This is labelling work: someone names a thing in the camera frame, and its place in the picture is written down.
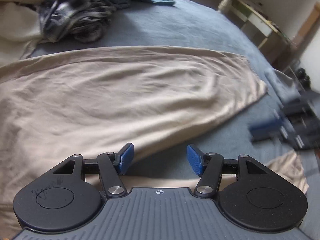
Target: black object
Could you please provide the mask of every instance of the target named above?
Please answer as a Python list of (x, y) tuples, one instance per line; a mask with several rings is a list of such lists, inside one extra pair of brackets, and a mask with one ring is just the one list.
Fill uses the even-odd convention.
[[(204, 154), (195, 145), (188, 146), (187, 156), (195, 173), (202, 176), (194, 194), (211, 197), (222, 214), (237, 225), (259, 232), (281, 232), (302, 222), (308, 208), (305, 195), (252, 157), (240, 155), (238, 160), (228, 160), (217, 153)], [(237, 181), (217, 192), (222, 174), (236, 174)], [(210, 186), (212, 192), (201, 194), (198, 188), (203, 185)]]
[[(148, 225), (150, 218), (156, 220), (161, 216), (166, 225), (166, 220), (179, 220), (176, 231), (170, 223), (167, 225), (166, 234), (171, 230), (175, 239), (183, 239), (185, 236), (180, 228), (187, 224), (196, 227), (221, 214), (231, 222), (222, 222), (230, 223), (228, 230), (244, 235), (246, 239), (260, 239), (259, 234), (250, 230), (287, 231), (298, 226), (307, 212), (307, 199), (298, 188), (248, 155), (229, 160), (217, 153), (204, 154), (195, 145), (189, 145), (187, 158), (196, 174), (201, 176), (193, 194), (178, 188), (134, 188), (128, 194), (118, 174), (124, 173), (132, 158), (131, 143), (118, 153), (107, 152), (97, 159), (83, 160), (81, 155), (75, 154), (28, 184), (13, 201), (18, 221), (26, 227), (14, 239), (85, 240), (97, 239), (97, 236), (103, 240), (112, 236), (125, 239), (126, 234), (120, 229), (122, 225), (123, 228), (134, 228), (138, 217), (143, 220), (141, 223)], [(102, 192), (85, 182), (85, 174), (97, 173)], [(236, 174), (237, 181), (218, 192), (222, 174)], [(146, 239), (153, 239), (150, 232), (164, 227), (156, 222), (150, 225), (152, 228), (139, 229), (139, 234), (146, 234)]]
[(295, 74), (297, 79), (305, 78), (305, 76), (307, 75), (306, 70), (304, 68), (299, 68)]
[(310, 90), (311, 89), (311, 80), (308, 75), (306, 75), (304, 78), (300, 79), (300, 84), (305, 90)]
[(320, 146), (320, 119), (312, 101), (319, 94), (308, 91), (301, 98), (288, 102), (274, 118), (249, 126), (251, 141), (279, 138), (295, 150), (315, 149)]

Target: blue bedsheet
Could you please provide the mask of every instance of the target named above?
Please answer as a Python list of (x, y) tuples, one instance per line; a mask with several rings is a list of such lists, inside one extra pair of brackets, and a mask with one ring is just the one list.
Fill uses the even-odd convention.
[[(252, 70), (268, 84), (269, 92), (264, 98), (217, 129), (134, 164), (128, 171), (130, 175), (195, 178), (186, 159), (188, 143), (195, 143), (204, 152), (220, 153), (225, 158), (248, 154), (262, 163), (288, 152), (291, 148), (279, 141), (252, 145), (247, 129), (249, 123), (272, 116), (273, 110), (279, 108), (280, 101), (264, 75), (265, 70), (271, 68), (270, 64), (223, 15), (191, 1), (175, 1), (175, 6), (133, 3), (131, 8), (114, 14), (113, 22), (101, 40), (82, 44), (70, 38), (56, 44), (44, 43), (32, 56), (103, 46), (172, 45), (222, 50), (245, 55), (249, 59)], [(312, 239), (320, 239), (319, 169), (312, 151), (301, 156), (310, 189), (307, 192), (309, 210), (300, 228)]]

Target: ribbed gray surface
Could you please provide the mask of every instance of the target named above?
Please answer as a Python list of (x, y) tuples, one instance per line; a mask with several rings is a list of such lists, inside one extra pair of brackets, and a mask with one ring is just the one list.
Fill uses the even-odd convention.
[(110, 199), (100, 214), (72, 232), (41, 235), (23, 230), (15, 240), (305, 240), (297, 229), (279, 234), (244, 230), (220, 214), (214, 202), (192, 196), (187, 188), (133, 188)]

